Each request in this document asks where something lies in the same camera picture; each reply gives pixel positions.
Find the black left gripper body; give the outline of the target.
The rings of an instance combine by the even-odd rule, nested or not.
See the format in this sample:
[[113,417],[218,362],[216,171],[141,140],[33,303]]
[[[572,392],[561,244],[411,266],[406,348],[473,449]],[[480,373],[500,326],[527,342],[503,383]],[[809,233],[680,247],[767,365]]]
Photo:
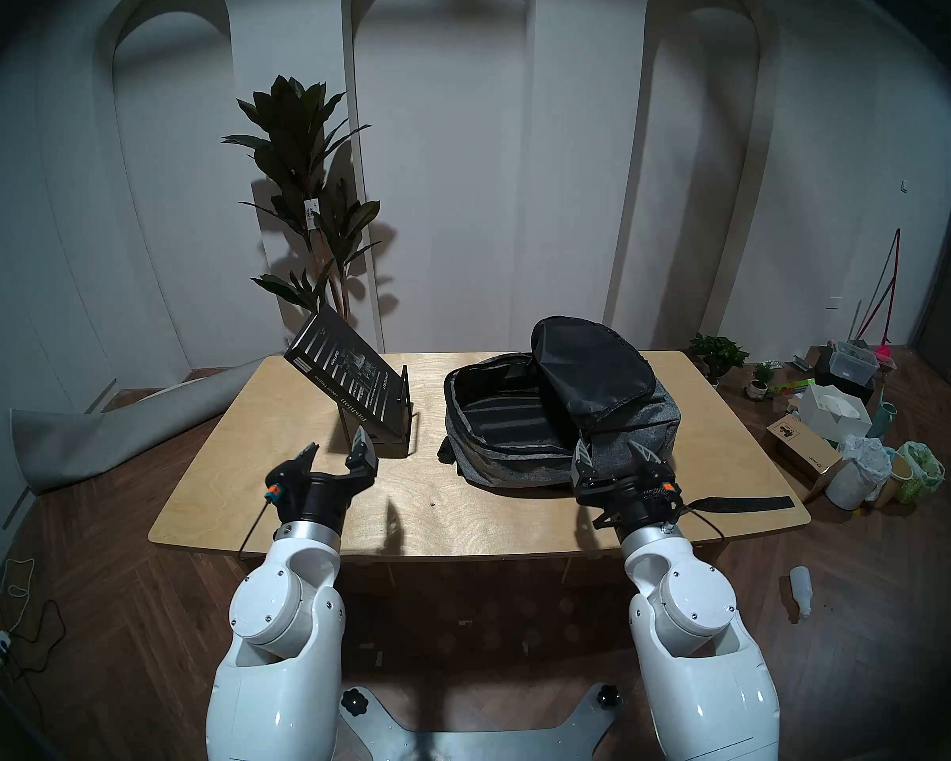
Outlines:
[[370,488],[377,474],[378,467],[367,463],[331,475],[313,472],[305,462],[283,462],[267,474],[267,501],[281,525],[315,522],[341,529],[353,498]]

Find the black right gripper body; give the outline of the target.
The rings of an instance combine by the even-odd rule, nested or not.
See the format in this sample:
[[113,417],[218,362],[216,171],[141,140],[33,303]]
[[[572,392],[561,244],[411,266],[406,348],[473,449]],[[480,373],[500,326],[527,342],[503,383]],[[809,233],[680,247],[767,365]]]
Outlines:
[[575,498],[581,506],[601,509],[601,515],[591,523],[597,531],[671,528],[684,512],[682,490],[668,466],[644,466],[633,474],[613,478],[593,472],[578,474]]

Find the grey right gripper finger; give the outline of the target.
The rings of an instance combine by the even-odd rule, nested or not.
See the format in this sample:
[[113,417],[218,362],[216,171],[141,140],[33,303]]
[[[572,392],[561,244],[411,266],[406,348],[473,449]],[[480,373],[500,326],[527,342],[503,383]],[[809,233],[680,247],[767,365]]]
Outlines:
[[573,489],[600,489],[602,486],[583,438],[578,439],[573,453],[571,482]]
[[674,472],[669,467],[668,462],[653,453],[651,449],[636,442],[628,441],[628,449],[633,462],[633,474],[635,476],[673,476]]

